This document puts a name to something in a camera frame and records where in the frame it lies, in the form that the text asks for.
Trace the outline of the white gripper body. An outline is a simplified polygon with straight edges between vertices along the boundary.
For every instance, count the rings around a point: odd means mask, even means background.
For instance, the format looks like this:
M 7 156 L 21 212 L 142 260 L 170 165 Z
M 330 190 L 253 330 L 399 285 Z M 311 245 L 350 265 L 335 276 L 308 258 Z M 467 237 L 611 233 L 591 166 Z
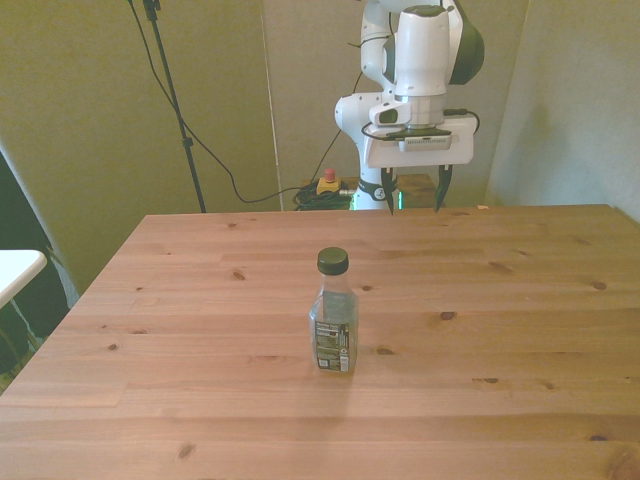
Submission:
M 473 157 L 474 132 L 473 116 L 421 129 L 367 125 L 362 162 L 380 169 L 467 164 Z

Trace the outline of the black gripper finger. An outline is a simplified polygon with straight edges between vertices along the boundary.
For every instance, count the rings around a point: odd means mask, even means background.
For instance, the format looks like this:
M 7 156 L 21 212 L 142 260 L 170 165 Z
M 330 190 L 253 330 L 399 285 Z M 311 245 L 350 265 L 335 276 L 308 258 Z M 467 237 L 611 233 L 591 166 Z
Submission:
M 446 194 L 452 179 L 452 167 L 450 165 L 440 165 L 438 171 L 438 185 L 435 192 L 434 211 L 438 212 L 444 204 Z
M 383 168 L 381 170 L 381 185 L 385 195 L 385 201 L 391 214 L 394 214 L 395 201 L 393 193 L 396 189 L 394 180 L 394 171 L 392 168 Z

